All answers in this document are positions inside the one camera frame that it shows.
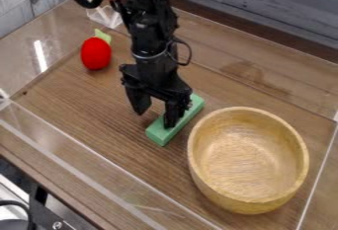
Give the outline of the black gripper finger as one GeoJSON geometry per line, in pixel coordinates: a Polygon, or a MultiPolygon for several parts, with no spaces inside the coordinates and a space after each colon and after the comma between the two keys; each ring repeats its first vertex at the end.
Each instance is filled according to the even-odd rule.
{"type": "Polygon", "coordinates": [[[131,87],[125,88],[125,92],[135,113],[141,115],[152,104],[151,95],[143,89],[131,87]]]}
{"type": "Polygon", "coordinates": [[[164,128],[174,128],[183,118],[184,112],[190,110],[191,100],[182,102],[171,100],[166,102],[164,128]]]}

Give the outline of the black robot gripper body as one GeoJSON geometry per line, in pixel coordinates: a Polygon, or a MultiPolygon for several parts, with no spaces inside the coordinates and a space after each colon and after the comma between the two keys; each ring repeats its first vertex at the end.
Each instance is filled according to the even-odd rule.
{"type": "Polygon", "coordinates": [[[143,89],[151,98],[163,102],[190,100],[191,87],[178,75],[178,54],[175,50],[155,56],[135,56],[135,64],[121,64],[124,88],[143,89]]]}

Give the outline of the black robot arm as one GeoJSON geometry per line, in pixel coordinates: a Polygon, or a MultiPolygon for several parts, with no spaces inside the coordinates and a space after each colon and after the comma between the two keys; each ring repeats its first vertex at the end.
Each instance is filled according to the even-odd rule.
{"type": "Polygon", "coordinates": [[[136,114],[143,114],[152,99],[166,103],[164,127],[175,127],[190,109],[192,90],[179,78],[178,68],[187,65],[178,59],[183,40],[175,36],[178,16],[170,0],[73,0],[87,9],[107,2],[121,17],[131,36],[132,64],[119,67],[121,84],[136,114]]]}

